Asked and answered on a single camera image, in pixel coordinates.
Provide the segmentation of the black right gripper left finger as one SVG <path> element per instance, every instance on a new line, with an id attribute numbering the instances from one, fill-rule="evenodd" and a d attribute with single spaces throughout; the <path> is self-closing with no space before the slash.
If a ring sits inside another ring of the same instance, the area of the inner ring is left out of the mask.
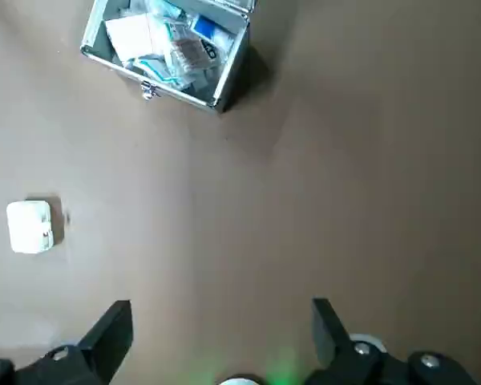
<path id="1" fill-rule="evenodd" d="M 61 345 L 16 368 L 0 359 L 0 384 L 109 384 L 133 343 L 131 302 L 114 302 L 75 345 Z"/>

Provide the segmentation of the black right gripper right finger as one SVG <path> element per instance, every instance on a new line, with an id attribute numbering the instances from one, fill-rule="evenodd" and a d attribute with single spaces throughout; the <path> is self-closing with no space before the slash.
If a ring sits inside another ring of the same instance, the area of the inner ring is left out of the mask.
<path id="1" fill-rule="evenodd" d="M 313 342 L 321 365 L 312 384 L 475 384 L 453 358 L 434 351 L 415 351 L 406 360 L 388 352 L 370 334 L 351 334 L 331 302 L 314 298 Z"/>

